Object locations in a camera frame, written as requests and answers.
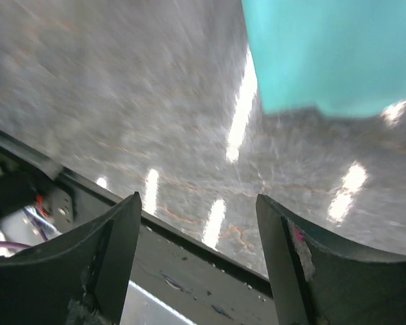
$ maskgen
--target marble table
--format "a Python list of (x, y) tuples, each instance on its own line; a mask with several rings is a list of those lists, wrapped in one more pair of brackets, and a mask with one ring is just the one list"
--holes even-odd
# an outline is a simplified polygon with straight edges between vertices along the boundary
[(265, 116), (240, 0), (0, 0), (0, 129), (264, 276), (258, 193), (406, 254), (406, 101)]

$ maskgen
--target turquoise fabric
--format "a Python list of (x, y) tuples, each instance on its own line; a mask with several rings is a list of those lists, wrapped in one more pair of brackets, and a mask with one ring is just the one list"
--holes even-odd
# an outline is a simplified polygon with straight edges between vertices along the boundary
[(406, 0), (243, 0), (263, 109), (369, 117), (406, 99)]

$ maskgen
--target teal cloth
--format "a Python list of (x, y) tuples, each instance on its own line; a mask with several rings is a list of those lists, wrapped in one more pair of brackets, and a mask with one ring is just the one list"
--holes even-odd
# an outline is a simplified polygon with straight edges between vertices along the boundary
[(243, 0), (267, 114), (369, 117), (406, 100), (406, 0)]

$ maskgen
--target gray marble surface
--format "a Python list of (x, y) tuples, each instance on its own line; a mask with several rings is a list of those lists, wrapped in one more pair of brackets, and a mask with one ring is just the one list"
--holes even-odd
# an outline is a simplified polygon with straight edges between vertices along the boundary
[(0, 0), (0, 129), (264, 276), (258, 193), (406, 254), (406, 102), (264, 116), (239, 0)]

